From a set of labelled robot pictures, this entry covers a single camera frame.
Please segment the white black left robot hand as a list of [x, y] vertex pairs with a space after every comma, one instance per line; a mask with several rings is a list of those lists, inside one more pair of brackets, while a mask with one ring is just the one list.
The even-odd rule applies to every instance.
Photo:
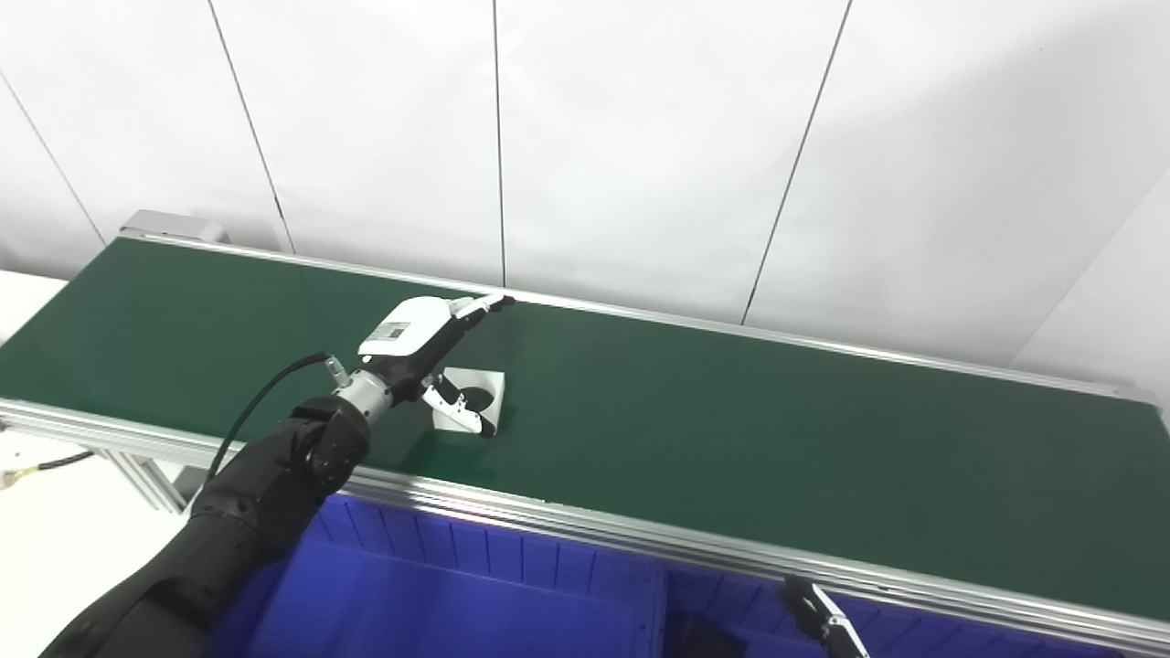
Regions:
[[493, 438], [496, 426], [475, 409], [468, 409], [464, 393], [438, 372], [439, 363], [457, 347], [464, 334], [489, 315], [512, 306], [504, 294], [481, 297], [410, 297], [388, 313], [356, 350], [358, 372], [380, 381], [388, 406], [401, 400], [425, 400], [428, 407], [456, 421], [460, 429]]

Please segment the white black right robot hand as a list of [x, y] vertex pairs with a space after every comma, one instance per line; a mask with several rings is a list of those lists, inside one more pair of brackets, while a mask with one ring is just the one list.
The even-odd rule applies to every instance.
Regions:
[[789, 575], [782, 580], [778, 597], [793, 616], [794, 628], [823, 647], [826, 657], [870, 657], [844, 609], [813, 580]]

